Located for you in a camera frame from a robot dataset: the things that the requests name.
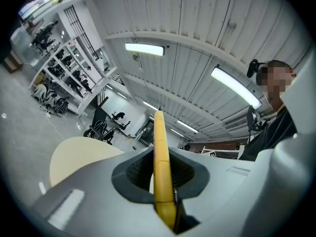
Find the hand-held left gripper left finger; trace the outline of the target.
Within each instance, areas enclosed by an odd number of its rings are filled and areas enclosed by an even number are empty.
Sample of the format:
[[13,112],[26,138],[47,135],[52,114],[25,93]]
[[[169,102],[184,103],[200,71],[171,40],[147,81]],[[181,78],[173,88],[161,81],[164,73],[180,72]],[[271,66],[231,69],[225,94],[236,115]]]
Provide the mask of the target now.
[[88,164],[49,189],[33,205],[57,236],[172,237],[152,203],[129,201],[114,187],[115,168],[152,148]]

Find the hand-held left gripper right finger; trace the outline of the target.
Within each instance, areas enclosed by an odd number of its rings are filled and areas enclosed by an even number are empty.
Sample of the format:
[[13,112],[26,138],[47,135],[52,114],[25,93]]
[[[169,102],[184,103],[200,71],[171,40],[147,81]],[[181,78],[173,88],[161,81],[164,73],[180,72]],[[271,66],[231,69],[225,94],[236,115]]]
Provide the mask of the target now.
[[230,206],[253,164],[171,148],[179,237],[237,236],[244,215]]

